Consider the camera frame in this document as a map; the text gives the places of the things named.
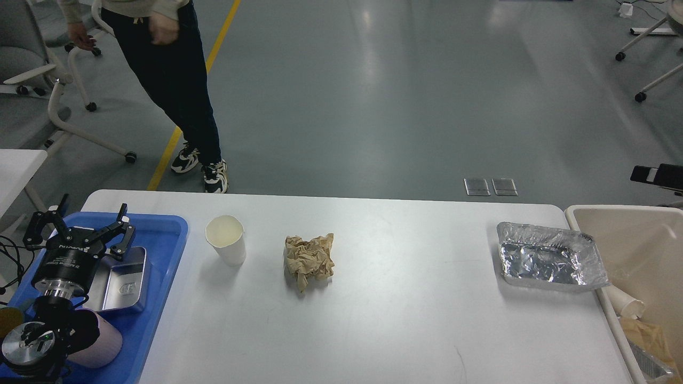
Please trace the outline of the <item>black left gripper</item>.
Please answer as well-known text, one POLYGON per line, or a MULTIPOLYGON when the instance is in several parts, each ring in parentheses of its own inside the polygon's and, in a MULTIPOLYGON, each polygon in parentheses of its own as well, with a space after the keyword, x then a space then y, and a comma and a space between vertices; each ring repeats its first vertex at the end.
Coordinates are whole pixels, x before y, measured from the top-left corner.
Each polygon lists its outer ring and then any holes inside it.
POLYGON ((25 248, 37 250, 44 243, 46 226, 53 225, 58 233, 47 241, 46 252, 31 279, 32 287, 43 295, 49 282, 54 281, 65 282, 67 288, 73 287, 74 297, 88 295, 101 258, 109 255, 122 261, 135 237, 135 226, 130 224, 126 203, 121 204, 113 223, 95 230, 66 226, 63 219, 69 202, 70 195, 64 194, 58 205, 44 212, 34 212, 23 237, 25 248))

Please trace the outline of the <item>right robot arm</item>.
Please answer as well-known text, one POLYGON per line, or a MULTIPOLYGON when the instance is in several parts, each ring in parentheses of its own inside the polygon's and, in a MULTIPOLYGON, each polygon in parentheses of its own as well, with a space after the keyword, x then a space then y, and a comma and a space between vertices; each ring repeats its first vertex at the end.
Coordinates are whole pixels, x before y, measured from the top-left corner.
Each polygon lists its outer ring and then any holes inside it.
POLYGON ((634 166, 630 180, 642 184, 654 185, 661 189, 682 193, 682 165, 659 164, 658 167, 634 166))

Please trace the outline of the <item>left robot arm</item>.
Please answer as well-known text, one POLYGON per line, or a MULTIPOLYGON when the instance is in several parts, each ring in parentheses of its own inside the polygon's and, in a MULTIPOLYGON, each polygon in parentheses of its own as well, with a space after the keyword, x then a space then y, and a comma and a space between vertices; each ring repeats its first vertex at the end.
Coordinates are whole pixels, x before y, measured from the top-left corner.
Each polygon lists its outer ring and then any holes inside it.
POLYGON ((116 219, 99 229, 68 227, 68 195, 31 217, 23 243, 44 249, 31 285, 39 293, 34 318, 8 331, 2 362, 15 373, 10 382, 61 383, 67 361, 100 369, 120 354, 122 334, 95 311, 83 309, 98 267, 106 256, 122 261, 135 227, 122 204, 116 219))

